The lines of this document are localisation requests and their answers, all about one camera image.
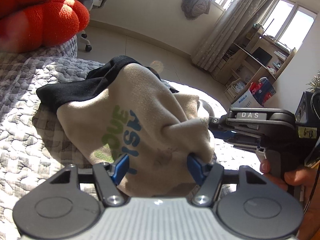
finger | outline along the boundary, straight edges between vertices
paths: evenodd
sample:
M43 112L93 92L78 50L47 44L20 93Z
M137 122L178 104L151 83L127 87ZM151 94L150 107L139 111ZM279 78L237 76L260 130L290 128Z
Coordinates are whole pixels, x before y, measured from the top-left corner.
M312 187L315 182L316 169L299 168L295 171L286 172L284 174L284 180L293 186L304 185Z
M264 176L269 179L271 182L273 182L274 184L276 184L278 187L280 187L281 189L283 189L284 191L288 190L288 185L280 178L276 178L274 176L272 176L271 174L267 173L264 174Z
M260 171L263 174L269 173L271 171L271 166L270 166L270 162L268 160L263 160L260 163Z

computer monitor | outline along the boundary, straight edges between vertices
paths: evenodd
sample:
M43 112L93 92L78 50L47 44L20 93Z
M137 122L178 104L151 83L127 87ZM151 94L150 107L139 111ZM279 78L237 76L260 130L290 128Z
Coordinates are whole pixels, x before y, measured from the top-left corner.
M272 56L263 50L261 47L258 47L253 53L252 56L256 58L261 64L266 66L268 62L272 59Z

baseboard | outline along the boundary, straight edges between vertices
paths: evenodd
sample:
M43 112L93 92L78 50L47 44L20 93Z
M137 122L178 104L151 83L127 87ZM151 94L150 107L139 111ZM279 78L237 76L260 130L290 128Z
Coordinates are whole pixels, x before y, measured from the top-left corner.
M179 50L179 49L177 49L175 47L172 47L172 46L170 46L168 44L165 44L162 41L158 41L156 39L153 39L153 38L150 38L148 36L145 36L143 34L136 33L136 32L127 30L127 29L122 28L122 27L118 27L118 26L114 26L114 25L111 25L111 24L108 24L108 23L103 23L103 22L94 21L94 20L90 20L89 26L110 30L110 31L113 31L113 32L116 32L116 33L120 33L120 34L129 36L129 37L132 37L132 38L135 38L135 39L150 43L152 45L158 46L158 47L160 47L162 49L165 49L165 50L170 51L170 52L172 52L174 54L177 54L177 55L179 55L181 57L184 57L186 59L191 60L190 59L190 55L188 53L183 52L183 51L181 51L181 50Z

human hand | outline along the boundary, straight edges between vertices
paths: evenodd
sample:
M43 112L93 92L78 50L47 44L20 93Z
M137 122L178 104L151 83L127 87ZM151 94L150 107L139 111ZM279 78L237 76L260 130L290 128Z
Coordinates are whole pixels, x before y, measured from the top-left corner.
M260 164L260 171L270 181L278 185L283 190L288 190L288 185L305 186L304 205L309 199L313 184L315 182L317 169L299 168L295 171L286 172L284 174L285 182L269 174L271 166L268 160L263 160ZM310 240L320 228L320 181L312 197L310 206L304 216L299 229L298 238L300 240Z

red plush toy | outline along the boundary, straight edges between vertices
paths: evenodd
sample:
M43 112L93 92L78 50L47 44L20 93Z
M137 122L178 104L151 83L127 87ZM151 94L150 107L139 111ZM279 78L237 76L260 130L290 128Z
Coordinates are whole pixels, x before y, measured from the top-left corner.
M0 51L28 52L62 44L89 23L77 0L0 0Z

